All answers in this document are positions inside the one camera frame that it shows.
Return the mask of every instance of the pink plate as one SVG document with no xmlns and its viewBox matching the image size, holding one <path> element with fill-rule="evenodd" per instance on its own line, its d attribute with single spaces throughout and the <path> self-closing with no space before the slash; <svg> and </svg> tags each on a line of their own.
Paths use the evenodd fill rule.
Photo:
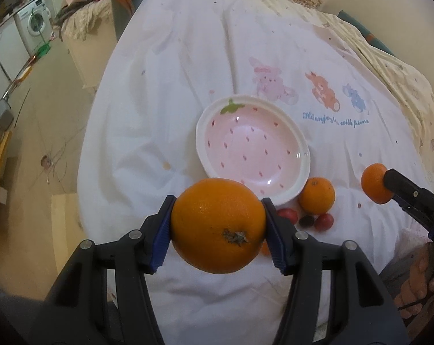
<svg viewBox="0 0 434 345">
<path fill-rule="evenodd" d="M 196 126 L 196 150 L 207 175 L 240 182 L 274 205 L 296 197 L 309 176 L 300 129 L 273 103 L 253 96 L 207 107 Z"/>
</svg>

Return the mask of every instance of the cherry tomato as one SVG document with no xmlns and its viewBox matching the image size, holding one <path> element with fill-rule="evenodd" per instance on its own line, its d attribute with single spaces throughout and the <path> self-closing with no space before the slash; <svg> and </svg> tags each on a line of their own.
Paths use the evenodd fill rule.
<svg viewBox="0 0 434 345">
<path fill-rule="evenodd" d="M 314 223 L 314 228 L 319 232 L 324 232 L 332 228 L 333 216 L 330 214 L 319 215 Z"/>
<path fill-rule="evenodd" d="M 282 216 L 283 218 L 287 218 L 291 221 L 293 225 L 295 225 L 298 222 L 298 213 L 294 209 L 285 208 L 285 209 L 279 209 L 277 211 L 277 214 L 279 216 Z"/>
</svg>

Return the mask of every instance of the green dustpan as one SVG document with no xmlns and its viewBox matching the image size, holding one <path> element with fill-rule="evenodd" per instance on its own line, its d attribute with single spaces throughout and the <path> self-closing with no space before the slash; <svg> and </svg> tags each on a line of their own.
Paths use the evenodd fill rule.
<svg viewBox="0 0 434 345">
<path fill-rule="evenodd" d="M 39 47 L 38 50 L 37 50 L 37 57 L 38 57 L 38 58 L 43 57 L 46 53 L 49 52 L 49 49 L 51 49 L 49 43 L 46 43 L 46 44 L 42 45 L 42 46 Z"/>
</svg>

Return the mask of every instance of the human hand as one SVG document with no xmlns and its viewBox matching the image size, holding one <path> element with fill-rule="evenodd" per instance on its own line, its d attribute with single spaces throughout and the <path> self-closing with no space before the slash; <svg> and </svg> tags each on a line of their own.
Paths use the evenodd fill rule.
<svg viewBox="0 0 434 345">
<path fill-rule="evenodd" d="M 428 288 L 430 292 L 434 292 L 434 278 L 429 282 L 429 287 L 425 277 L 425 273 L 429 266 L 429 244 L 424 245 L 416 257 L 415 262 L 410 267 L 409 279 L 401 286 L 400 294 L 394 299 L 397 307 L 402 307 L 412 302 L 418 301 L 426 297 Z M 401 310 L 400 315 L 403 319 L 408 319 L 412 315 L 417 315 L 423 308 L 422 304 L 417 304 L 407 309 Z M 434 299 L 429 301 L 427 308 L 428 316 L 431 318 L 434 315 Z"/>
<path fill-rule="evenodd" d="M 424 245 L 415 259 L 415 262 L 410 267 L 410 276 L 406 280 L 401 288 L 400 293 L 394 299 L 394 303 L 397 307 L 402 307 L 404 305 L 410 304 L 417 301 L 418 299 L 423 299 L 427 294 L 427 281 L 425 277 L 425 272 L 429 265 L 429 250 L 428 244 Z M 417 315 L 423 308 L 422 304 L 417 304 L 415 306 L 409 307 L 405 310 L 400 311 L 400 315 L 403 319 L 408 319 L 412 315 Z"/>
</svg>

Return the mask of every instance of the metal bolt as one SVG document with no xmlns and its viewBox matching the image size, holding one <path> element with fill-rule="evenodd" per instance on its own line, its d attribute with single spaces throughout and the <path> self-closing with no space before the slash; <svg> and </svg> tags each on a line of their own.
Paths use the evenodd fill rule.
<svg viewBox="0 0 434 345">
<path fill-rule="evenodd" d="M 308 238 L 308 234 L 305 231 L 297 231 L 295 237 L 299 240 L 306 240 Z"/>
<path fill-rule="evenodd" d="M 83 250 L 89 249 L 92 246 L 92 241 L 91 240 L 83 240 L 80 243 L 80 248 L 82 248 Z"/>
<path fill-rule="evenodd" d="M 138 229 L 129 232 L 129 238 L 132 240 L 140 239 L 141 236 L 142 236 L 142 232 L 140 232 Z"/>
<path fill-rule="evenodd" d="M 358 244 L 356 244 L 352 240 L 348 240 L 347 242 L 345 242 L 345 247 L 349 250 L 356 250 L 358 248 Z"/>
</svg>

